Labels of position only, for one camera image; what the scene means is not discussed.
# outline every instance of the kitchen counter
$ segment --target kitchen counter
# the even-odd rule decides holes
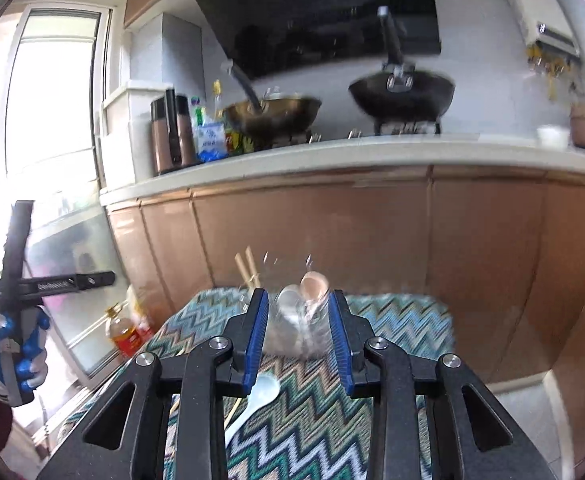
[[[101,201],[156,328],[200,290],[241,285],[246,246],[302,268],[311,254],[352,294],[434,296],[483,380],[520,379],[552,368],[585,303],[585,151],[477,137],[279,148]]]
[[[509,166],[585,175],[585,150],[548,150],[527,139],[448,140],[432,137],[364,137],[290,146],[175,171],[133,186],[103,192],[103,206],[178,189],[345,168],[380,166]]]

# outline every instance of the metal screw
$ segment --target metal screw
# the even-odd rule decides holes
[[[442,361],[448,368],[459,368],[461,366],[461,358],[458,355],[445,354]]]
[[[215,350],[222,350],[228,346],[228,338],[218,335],[210,339],[210,348],[214,348]]]
[[[371,337],[368,339],[368,344],[375,350],[384,350],[387,348],[387,340],[383,337]]]
[[[155,360],[155,355],[154,354],[152,354],[151,352],[143,352],[142,354],[139,354],[135,358],[134,361],[139,366],[148,366],[148,365],[151,365],[154,360]]]

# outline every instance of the blue gripper pad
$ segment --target blue gripper pad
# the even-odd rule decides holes
[[[255,385],[256,375],[259,371],[261,362],[261,350],[264,347],[264,338],[266,337],[266,325],[268,325],[268,293],[264,291],[259,302],[259,309],[255,316],[255,322],[250,333],[250,339],[246,346],[246,356],[244,358],[244,377],[242,387],[244,393],[248,395]]]
[[[339,370],[341,386],[349,396],[354,392],[354,379],[352,377],[352,350],[348,343],[348,337],[341,318],[339,304],[336,301],[334,292],[330,293],[328,306],[328,319],[330,321],[330,333],[335,348],[336,366]]]

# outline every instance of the white spoon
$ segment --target white spoon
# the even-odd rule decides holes
[[[246,423],[253,413],[259,408],[267,406],[279,396],[281,387],[281,383],[274,375],[269,373],[257,375],[255,386],[253,386],[252,392],[248,396],[248,405],[243,410],[243,413],[237,417],[237,420],[226,430],[226,447],[228,447],[235,433],[241,429],[241,426]]]

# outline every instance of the gloved hand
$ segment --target gloved hand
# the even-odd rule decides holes
[[[15,373],[19,381],[19,388],[24,392],[32,392],[41,386],[48,374],[46,365],[46,331],[50,328],[50,319],[46,313],[37,307],[37,327],[24,340],[22,351],[24,359],[15,366]],[[0,314],[0,348],[6,344],[6,339],[13,335],[15,323],[10,316]],[[7,402],[8,390],[4,384],[4,375],[0,362],[0,400]]]

